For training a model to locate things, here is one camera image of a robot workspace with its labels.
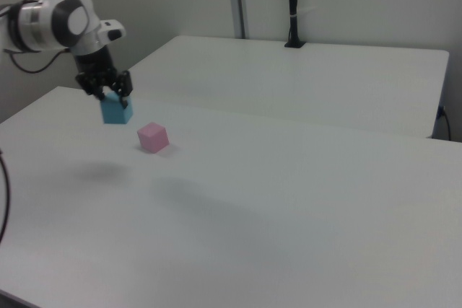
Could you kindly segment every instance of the cable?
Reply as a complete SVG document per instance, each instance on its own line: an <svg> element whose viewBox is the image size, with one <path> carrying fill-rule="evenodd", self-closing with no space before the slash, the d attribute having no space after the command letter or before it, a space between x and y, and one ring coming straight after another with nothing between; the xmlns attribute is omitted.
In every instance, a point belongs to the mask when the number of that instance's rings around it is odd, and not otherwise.
<svg viewBox="0 0 462 308"><path fill-rule="evenodd" d="M9 183L8 170L6 169L6 165L5 165L5 162L1 154L2 152L0 149L0 164L1 164L1 168L3 171L4 178L5 178L5 212L4 212L3 221L1 223L1 229L0 229L0 244L1 244L1 241L3 240L6 226L8 224L9 205L11 203L11 185Z"/></svg>
<svg viewBox="0 0 462 308"><path fill-rule="evenodd" d="M441 117L444 117L446 119L446 125L448 126L448 140L452 141L451 139L451 134L450 134L450 125L449 125L449 118L448 115L446 114L446 109L444 106L440 105L438 106L438 111L436 113L436 119L440 119Z"/></svg>
<svg viewBox="0 0 462 308"><path fill-rule="evenodd" d="M448 126L448 140L449 140L449 141L452 141L452 140L451 140L451 136L450 136L449 119L448 119L448 115L446 114L446 112L444 112L444 116L445 116L445 119L446 119L446 125Z"/></svg>
<svg viewBox="0 0 462 308"><path fill-rule="evenodd" d="M16 61L16 59L14 59L14 54L13 53L10 53L9 54L9 58L12 60L12 63L14 64L14 66L16 66L19 70L21 70L22 72L25 72L26 74L39 74L40 72L42 71L45 71L46 69L48 69L50 67L51 64L53 64L53 62L63 53L67 53L69 52L69 50L60 50L54 57L52 57L52 59L50 60L50 62L48 64L46 64L43 68L39 69L39 70L35 70L35 71L31 71L31 70L26 70L24 68L22 68Z"/></svg>

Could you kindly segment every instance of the white table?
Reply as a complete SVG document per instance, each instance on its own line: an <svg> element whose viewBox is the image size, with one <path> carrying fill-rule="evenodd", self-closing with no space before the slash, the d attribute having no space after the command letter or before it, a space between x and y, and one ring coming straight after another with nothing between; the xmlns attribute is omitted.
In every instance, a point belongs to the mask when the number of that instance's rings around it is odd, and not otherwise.
<svg viewBox="0 0 462 308"><path fill-rule="evenodd" d="M0 125L1 290L43 308L460 306L460 144L134 111L103 125L96 100L58 88ZM150 121L172 143L159 154L139 148Z"/></svg>
<svg viewBox="0 0 462 308"><path fill-rule="evenodd" d="M131 69L134 95L251 115L432 135L441 50L180 36Z"/></svg>

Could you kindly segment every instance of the pink cube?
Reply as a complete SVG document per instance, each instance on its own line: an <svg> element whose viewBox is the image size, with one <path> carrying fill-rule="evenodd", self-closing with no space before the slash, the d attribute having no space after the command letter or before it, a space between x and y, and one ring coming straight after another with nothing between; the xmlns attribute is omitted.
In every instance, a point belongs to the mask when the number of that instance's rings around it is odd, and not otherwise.
<svg viewBox="0 0 462 308"><path fill-rule="evenodd" d="M156 123L149 123L137 131L141 147L152 153L169 145L167 131L163 126Z"/></svg>

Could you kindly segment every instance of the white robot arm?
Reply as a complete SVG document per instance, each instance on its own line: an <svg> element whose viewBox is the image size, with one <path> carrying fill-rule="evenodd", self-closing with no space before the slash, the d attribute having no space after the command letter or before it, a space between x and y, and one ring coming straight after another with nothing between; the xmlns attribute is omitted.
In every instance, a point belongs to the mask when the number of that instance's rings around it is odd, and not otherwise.
<svg viewBox="0 0 462 308"><path fill-rule="evenodd" d="M114 19L101 21L92 0L39 0L0 5L0 52L37 53L68 48L79 74L76 80L99 100L108 86L126 107L133 90L128 71L113 66L107 44L125 36Z"/></svg>

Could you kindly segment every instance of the cube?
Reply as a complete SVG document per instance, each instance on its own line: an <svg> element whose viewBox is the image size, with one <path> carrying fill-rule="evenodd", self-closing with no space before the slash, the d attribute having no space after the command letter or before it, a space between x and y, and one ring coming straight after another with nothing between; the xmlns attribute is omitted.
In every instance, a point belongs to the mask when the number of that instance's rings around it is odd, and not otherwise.
<svg viewBox="0 0 462 308"><path fill-rule="evenodd" d="M160 149L170 144L167 137L167 131L159 124L149 123L139 129L137 133L141 147L151 153L157 153Z"/></svg>
<svg viewBox="0 0 462 308"><path fill-rule="evenodd" d="M133 115L133 106L130 97L127 97L128 106L124 109L115 92L107 93L100 102L101 113L105 124L127 124Z"/></svg>

